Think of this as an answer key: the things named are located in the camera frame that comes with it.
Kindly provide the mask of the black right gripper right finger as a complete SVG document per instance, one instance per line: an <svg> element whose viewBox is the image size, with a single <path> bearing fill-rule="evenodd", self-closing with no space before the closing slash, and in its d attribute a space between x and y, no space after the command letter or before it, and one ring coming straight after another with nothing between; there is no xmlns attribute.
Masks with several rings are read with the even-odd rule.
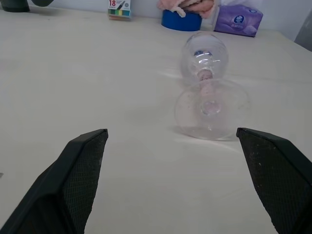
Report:
<svg viewBox="0 0 312 234"><path fill-rule="evenodd" d="M238 128L255 191L279 234L312 232L312 163L289 140Z"/></svg>

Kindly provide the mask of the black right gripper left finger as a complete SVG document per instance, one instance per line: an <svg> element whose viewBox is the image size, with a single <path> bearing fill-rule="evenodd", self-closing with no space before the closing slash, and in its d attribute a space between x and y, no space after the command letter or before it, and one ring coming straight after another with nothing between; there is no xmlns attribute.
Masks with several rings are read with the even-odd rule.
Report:
<svg viewBox="0 0 312 234"><path fill-rule="evenodd" d="M98 188L108 131L69 141L2 226L2 234L82 234Z"/></svg>

